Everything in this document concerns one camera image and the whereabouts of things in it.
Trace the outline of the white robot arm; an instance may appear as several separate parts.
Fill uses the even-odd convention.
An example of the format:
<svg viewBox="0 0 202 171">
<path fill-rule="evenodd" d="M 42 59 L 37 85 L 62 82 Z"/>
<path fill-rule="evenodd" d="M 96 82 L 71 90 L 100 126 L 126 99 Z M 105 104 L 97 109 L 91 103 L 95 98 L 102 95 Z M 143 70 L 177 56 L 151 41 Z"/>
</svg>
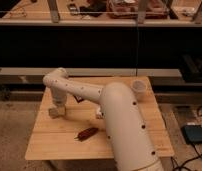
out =
<svg viewBox="0 0 202 171">
<path fill-rule="evenodd" d="M 102 86 L 72 81 L 64 68 L 46 74 L 43 83 L 52 91 L 55 104 L 64 102 L 70 93 L 100 106 L 119 171 L 164 171 L 136 96 L 125 83 Z"/>
</svg>

